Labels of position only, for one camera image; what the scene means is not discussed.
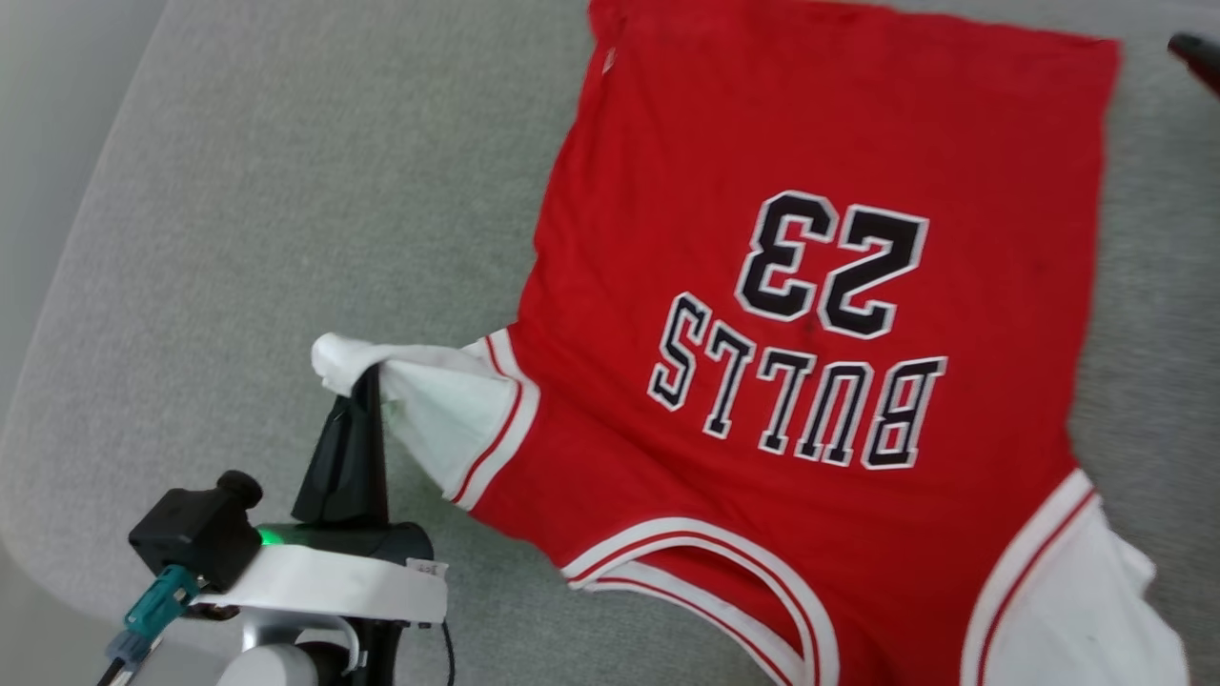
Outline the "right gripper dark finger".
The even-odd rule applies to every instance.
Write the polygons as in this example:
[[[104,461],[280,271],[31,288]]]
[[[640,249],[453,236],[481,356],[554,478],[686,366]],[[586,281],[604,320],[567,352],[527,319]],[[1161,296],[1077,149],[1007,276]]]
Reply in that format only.
[[[1220,96],[1220,39],[1179,31],[1168,42],[1168,51],[1182,61],[1211,95]]]

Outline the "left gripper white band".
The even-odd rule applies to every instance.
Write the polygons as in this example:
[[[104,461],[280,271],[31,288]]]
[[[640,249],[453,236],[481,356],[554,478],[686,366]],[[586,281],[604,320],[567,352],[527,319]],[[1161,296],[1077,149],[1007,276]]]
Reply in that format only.
[[[296,492],[292,518],[265,524],[262,546],[224,594],[193,608],[287,612],[393,623],[440,624],[447,564],[417,524],[389,522],[379,366],[333,404]]]

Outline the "red and white basketball jersey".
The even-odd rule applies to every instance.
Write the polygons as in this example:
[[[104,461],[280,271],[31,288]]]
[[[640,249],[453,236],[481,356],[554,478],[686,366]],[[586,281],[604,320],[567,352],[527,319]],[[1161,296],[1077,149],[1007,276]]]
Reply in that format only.
[[[1074,455],[1121,63],[814,0],[590,0],[505,330],[328,333],[443,496],[776,686],[1190,686]]]

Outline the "grey fabric sofa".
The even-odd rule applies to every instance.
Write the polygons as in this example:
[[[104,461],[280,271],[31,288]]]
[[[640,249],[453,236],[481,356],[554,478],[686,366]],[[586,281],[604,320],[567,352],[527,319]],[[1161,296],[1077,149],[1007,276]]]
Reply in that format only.
[[[1115,35],[1122,74],[1072,432],[1153,601],[1220,686],[1220,103],[1168,56],[1220,0],[892,0]],[[327,331],[506,323],[590,52],[586,0],[170,0],[104,125],[0,404],[0,686],[94,686],[171,487],[285,518]]]

